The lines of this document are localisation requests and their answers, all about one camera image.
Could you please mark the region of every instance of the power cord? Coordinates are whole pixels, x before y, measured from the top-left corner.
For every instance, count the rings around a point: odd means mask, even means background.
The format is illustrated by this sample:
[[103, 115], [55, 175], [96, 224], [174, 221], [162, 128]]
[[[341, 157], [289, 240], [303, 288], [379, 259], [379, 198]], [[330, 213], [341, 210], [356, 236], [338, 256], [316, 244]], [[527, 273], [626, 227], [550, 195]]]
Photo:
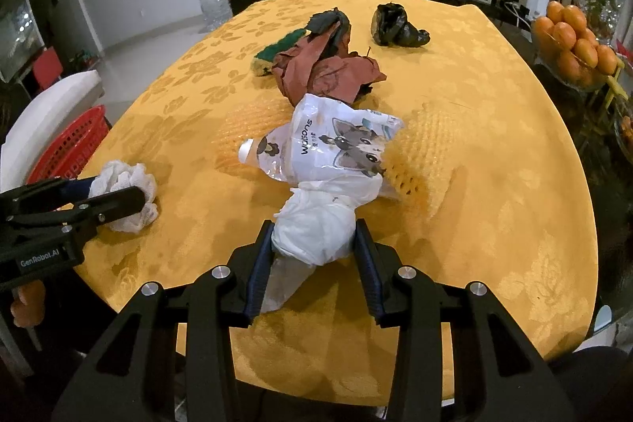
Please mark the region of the power cord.
[[505, 7], [506, 10], [508, 10], [510, 13], [512, 13], [517, 18], [517, 28], [519, 27], [518, 26], [518, 22], [519, 21], [525, 23], [528, 28], [531, 26], [531, 24], [527, 20], [525, 20], [521, 15], [518, 14], [518, 9], [521, 7], [521, 5], [519, 3], [505, 1], [503, 3], [503, 6]]

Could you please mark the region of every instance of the red basket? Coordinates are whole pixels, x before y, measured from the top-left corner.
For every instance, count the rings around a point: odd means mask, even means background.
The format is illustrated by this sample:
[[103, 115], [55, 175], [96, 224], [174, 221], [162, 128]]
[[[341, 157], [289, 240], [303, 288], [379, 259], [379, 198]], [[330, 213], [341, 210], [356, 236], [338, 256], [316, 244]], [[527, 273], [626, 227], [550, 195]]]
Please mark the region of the red basket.
[[108, 134], [105, 114], [102, 104], [78, 116], [42, 154], [27, 184], [57, 176], [76, 178]]

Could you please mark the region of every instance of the plastic bottle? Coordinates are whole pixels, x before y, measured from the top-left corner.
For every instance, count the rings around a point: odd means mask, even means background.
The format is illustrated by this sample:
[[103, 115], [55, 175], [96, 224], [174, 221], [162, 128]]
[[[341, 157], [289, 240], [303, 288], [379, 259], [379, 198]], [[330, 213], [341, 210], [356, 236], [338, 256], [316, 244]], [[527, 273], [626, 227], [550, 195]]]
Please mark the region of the plastic bottle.
[[287, 161], [289, 139], [290, 124], [274, 129], [263, 138], [249, 138], [240, 145], [238, 159], [240, 163], [262, 169], [275, 180], [296, 184]]
[[229, 0], [200, 0], [205, 16], [205, 31], [213, 31], [231, 19], [233, 12]]

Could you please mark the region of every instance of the red chair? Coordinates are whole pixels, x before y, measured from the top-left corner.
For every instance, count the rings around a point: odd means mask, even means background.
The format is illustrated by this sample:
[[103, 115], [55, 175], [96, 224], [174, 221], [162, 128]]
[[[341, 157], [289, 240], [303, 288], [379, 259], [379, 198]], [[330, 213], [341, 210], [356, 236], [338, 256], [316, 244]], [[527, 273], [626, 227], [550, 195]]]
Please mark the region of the red chair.
[[51, 86], [61, 76], [63, 70], [53, 47], [42, 52], [33, 63], [33, 75], [42, 90]]

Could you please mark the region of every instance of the orange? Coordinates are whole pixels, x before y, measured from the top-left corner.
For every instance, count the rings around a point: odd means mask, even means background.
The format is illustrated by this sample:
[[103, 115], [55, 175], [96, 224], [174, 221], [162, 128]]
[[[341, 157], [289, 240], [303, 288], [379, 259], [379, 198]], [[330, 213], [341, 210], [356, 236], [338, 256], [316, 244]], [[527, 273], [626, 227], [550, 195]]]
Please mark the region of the orange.
[[568, 23], [574, 31], [580, 32], [587, 29], [587, 17], [580, 8], [570, 4], [563, 9], [563, 20]]
[[585, 40], [589, 40], [591, 42], [591, 45], [593, 45], [593, 47], [597, 47], [598, 45], [600, 45], [598, 43], [596, 35], [589, 28], [585, 28], [584, 31], [576, 31], [576, 36], [578, 38], [584, 38]]
[[563, 50], [572, 50], [576, 44], [576, 32], [566, 22], [559, 22], [554, 26], [552, 36]]
[[558, 24], [563, 21], [563, 10], [565, 7], [558, 1], [552, 1], [548, 4], [548, 17], [550, 20]]
[[595, 69], [597, 65], [597, 51], [589, 40], [579, 38], [574, 45], [574, 54], [580, 58], [589, 68]]
[[560, 48], [558, 47], [556, 40], [548, 34], [543, 34], [541, 37], [537, 35], [537, 38], [540, 38], [540, 57], [549, 64], [556, 62], [556, 58], [558, 58], [558, 55], [560, 54]]
[[536, 32], [551, 32], [554, 28], [554, 23], [548, 17], [539, 17], [534, 21], [532, 27]]
[[552, 47], [556, 47], [550, 36], [552, 29], [554, 29], [554, 23], [547, 17], [539, 17], [532, 24], [534, 36], [536, 37], [536, 44], [542, 53], [547, 53]]
[[571, 51], [563, 51], [558, 57], [556, 65], [558, 65], [558, 71], [563, 79], [571, 83], [580, 83], [582, 66]]
[[618, 67], [618, 57], [608, 45], [597, 46], [597, 69], [607, 76], [615, 74]]
[[594, 83], [593, 70], [587, 67], [581, 67], [580, 77], [578, 78], [578, 86], [582, 88], [590, 88]]

